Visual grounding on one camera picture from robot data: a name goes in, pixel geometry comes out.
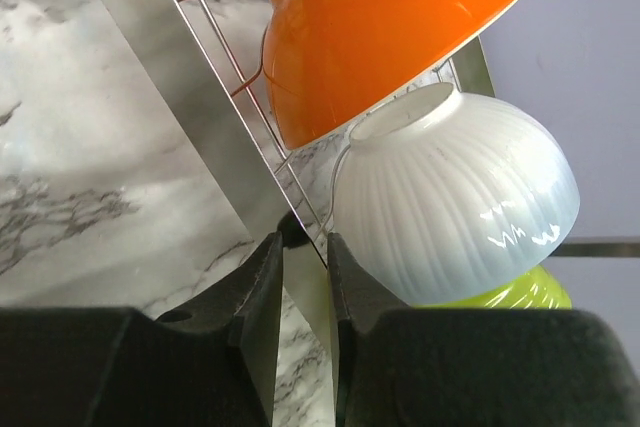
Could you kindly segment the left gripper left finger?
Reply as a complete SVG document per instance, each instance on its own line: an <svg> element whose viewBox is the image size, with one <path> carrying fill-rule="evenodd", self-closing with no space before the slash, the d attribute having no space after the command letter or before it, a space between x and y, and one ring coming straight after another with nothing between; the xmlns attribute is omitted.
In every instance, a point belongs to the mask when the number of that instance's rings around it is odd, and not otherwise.
<svg viewBox="0 0 640 427"><path fill-rule="evenodd" d="M5 426L268 426L283 242L151 319L133 308L5 308Z"/></svg>

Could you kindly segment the lime green white bowl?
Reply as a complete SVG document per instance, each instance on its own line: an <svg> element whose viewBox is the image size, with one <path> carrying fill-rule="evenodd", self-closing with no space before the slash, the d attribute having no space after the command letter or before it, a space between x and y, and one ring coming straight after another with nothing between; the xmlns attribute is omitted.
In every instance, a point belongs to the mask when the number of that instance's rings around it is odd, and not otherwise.
<svg viewBox="0 0 640 427"><path fill-rule="evenodd" d="M537 265L497 289L425 308L571 309L572 301L560 282L542 265Z"/></svg>

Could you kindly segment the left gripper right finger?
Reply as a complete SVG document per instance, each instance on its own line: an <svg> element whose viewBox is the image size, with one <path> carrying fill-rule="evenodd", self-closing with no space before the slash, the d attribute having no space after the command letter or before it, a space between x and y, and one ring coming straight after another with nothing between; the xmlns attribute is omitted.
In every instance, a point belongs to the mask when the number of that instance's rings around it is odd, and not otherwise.
<svg viewBox="0 0 640 427"><path fill-rule="evenodd" d="M635 426L614 331L571 309L412 308L328 240L340 426Z"/></svg>

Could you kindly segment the white orange bowl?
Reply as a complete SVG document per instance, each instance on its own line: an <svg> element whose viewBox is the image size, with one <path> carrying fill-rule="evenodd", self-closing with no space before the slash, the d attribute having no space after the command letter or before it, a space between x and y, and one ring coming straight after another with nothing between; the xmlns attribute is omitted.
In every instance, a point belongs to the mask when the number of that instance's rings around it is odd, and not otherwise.
<svg viewBox="0 0 640 427"><path fill-rule="evenodd" d="M518 0L271 0L262 54L286 148L347 124L451 57Z"/></svg>

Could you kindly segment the stainless steel dish rack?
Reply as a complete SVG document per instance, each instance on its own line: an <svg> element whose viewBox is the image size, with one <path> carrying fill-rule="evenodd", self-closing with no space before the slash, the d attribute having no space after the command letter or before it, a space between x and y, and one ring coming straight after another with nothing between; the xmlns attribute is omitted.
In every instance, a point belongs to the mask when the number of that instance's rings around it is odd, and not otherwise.
<svg viewBox="0 0 640 427"><path fill-rule="evenodd" d="M157 319L278 233L281 298L327 350L301 379L310 399L295 424L340 426L335 181L353 126L403 95L290 150L263 72L271 0L249 40L256 67L226 76L217 60L233 56L233 30L206 0L90 0L63 28L49 10L17 11L20 25L1 9L1 312L124 307Z"/></svg>

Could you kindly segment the white grey bottom bowl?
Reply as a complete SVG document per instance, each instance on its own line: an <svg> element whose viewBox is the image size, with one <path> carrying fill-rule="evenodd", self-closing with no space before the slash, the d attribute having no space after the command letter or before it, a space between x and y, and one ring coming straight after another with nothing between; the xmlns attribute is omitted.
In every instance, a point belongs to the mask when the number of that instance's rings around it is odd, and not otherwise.
<svg viewBox="0 0 640 427"><path fill-rule="evenodd" d="M335 231L412 306L516 280L567 237L580 194L551 133L502 100L431 84L351 129L335 181Z"/></svg>

